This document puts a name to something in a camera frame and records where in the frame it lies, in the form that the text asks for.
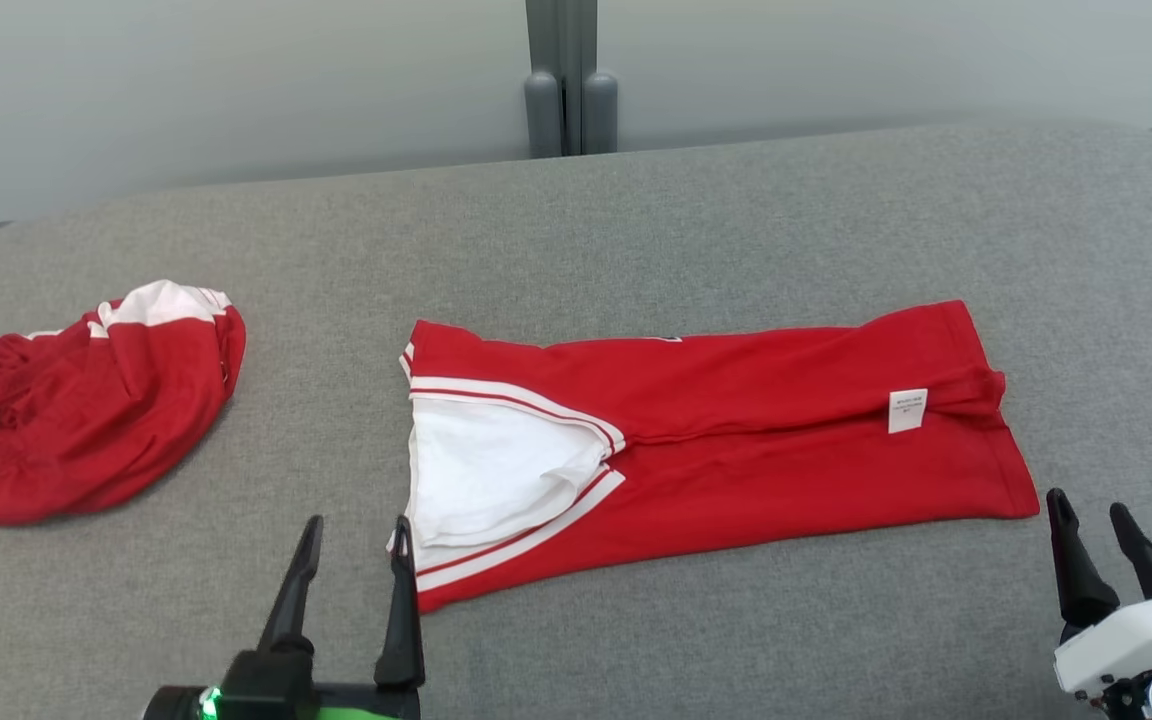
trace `white clothing tag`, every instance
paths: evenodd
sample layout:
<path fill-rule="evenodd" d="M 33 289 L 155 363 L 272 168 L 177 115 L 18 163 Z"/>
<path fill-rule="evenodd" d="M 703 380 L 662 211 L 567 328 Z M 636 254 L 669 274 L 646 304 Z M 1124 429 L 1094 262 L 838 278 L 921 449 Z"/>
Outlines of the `white clothing tag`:
<path fill-rule="evenodd" d="M 927 410 L 927 388 L 893 392 L 887 406 L 888 434 L 922 429 L 924 410 Z"/>

